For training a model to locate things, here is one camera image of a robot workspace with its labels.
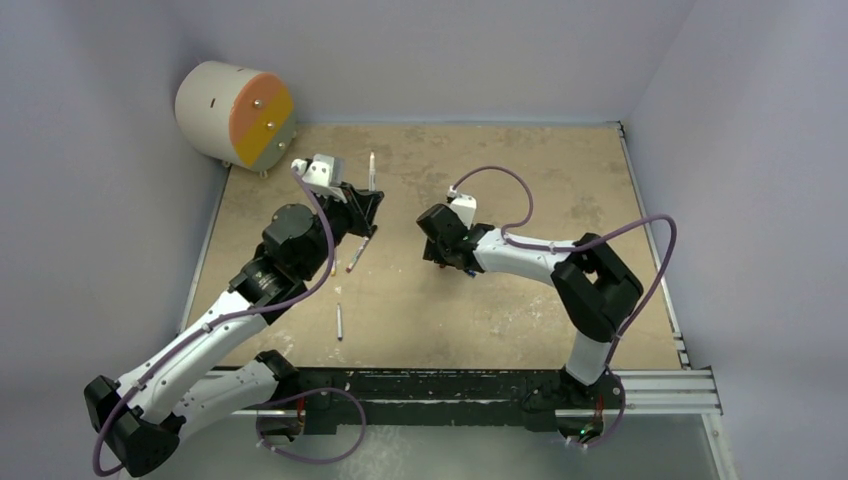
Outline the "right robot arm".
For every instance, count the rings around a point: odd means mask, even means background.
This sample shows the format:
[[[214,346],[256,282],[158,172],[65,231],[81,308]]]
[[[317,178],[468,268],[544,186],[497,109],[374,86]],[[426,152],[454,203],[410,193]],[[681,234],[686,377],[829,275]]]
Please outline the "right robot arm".
[[[601,391],[599,379],[623,323],[644,293],[641,281],[600,236],[547,246],[514,239],[494,225],[467,223],[445,203],[416,219],[426,237],[423,258],[466,273],[503,273],[535,280],[557,292],[575,340],[563,367],[561,392],[584,407]]]

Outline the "white pen black end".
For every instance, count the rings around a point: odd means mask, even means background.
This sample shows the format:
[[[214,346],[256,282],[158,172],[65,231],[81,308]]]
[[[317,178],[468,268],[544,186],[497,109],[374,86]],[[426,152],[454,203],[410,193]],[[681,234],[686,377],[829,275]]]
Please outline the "white pen black end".
[[[336,338],[339,342],[344,339],[344,315],[341,303],[336,305]]]

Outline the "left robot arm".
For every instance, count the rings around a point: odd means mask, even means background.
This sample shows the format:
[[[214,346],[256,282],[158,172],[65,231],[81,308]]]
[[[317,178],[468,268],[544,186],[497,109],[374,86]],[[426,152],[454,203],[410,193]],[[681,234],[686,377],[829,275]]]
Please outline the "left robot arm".
[[[216,379],[208,373],[233,349],[271,326],[326,282],[341,241],[372,237],[379,190],[343,183],[336,194],[306,189],[306,204],[287,204],[263,230],[253,257],[206,313],[137,368],[111,379],[97,376],[84,400],[97,437],[92,468],[99,477],[117,470],[134,478],[160,467],[180,444],[231,413],[253,406],[301,406],[329,385],[307,386],[302,372],[275,350]]]

